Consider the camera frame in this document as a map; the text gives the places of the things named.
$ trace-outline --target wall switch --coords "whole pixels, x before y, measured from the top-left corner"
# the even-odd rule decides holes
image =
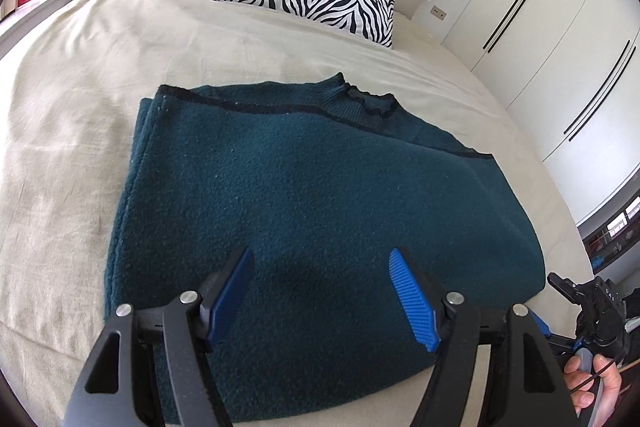
[[[437,6],[434,6],[433,8],[431,8],[431,15],[435,15],[438,19],[440,19],[441,21],[444,20],[444,17],[447,16],[446,13],[444,13],[440,8],[438,8]]]

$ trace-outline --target human hand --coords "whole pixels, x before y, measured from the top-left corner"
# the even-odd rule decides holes
[[[593,357],[593,369],[597,373],[601,371],[610,360],[606,359],[602,355],[596,355]],[[580,367],[580,358],[572,357],[564,367],[564,383],[569,389],[577,387],[582,382],[587,380],[591,375],[584,371],[578,371]],[[614,363],[604,371],[600,378],[602,378],[603,389],[602,397],[600,398],[600,404],[596,411],[595,422],[593,427],[602,427],[604,422],[609,419],[609,416],[613,413],[616,407],[616,401],[620,394],[620,386],[622,385],[622,377],[618,372],[618,368]],[[581,387],[578,391],[571,395],[572,402],[574,403],[575,413],[580,414],[580,411],[593,403],[595,395],[590,392],[593,387],[593,382]]]

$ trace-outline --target teal sweater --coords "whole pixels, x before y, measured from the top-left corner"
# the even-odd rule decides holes
[[[339,405],[433,363],[389,280],[394,247],[486,307],[545,284],[534,230],[493,157],[341,74],[161,86],[140,104],[106,313],[197,288],[237,245],[254,251],[256,277],[210,356],[234,422]],[[156,358],[165,419],[176,422]]]

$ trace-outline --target bed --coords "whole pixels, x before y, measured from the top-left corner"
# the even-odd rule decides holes
[[[547,272],[593,278],[571,215],[487,89],[400,3],[393,49],[290,14],[208,0],[76,0],[0,62],[0,369],[37,425],[57,426],[103,325],[102,276],[138,102],[159,84],[322,80],[337,71],[491,153],[529,216]],[[578,309],[528,304],[571,335]],[[474,424],[488,353],[464,425]],[[409,425],[430,370],[353,403],[265,427]]]

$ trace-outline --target window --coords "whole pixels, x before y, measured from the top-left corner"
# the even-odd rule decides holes
[[[631,219],[638,210],[640,210],[640,196],[633,200],[631,204],[626,208],[626,217]]]
[[[616,217],[613,221],[611,221],[607,225],[607,229],[609,230],[609,235],[611,237],[616,235],[620,230],[624,229],[625,227],[626,227],[626,217],[624,212],[620,212],[620,215],[618,215],[618,217]]]

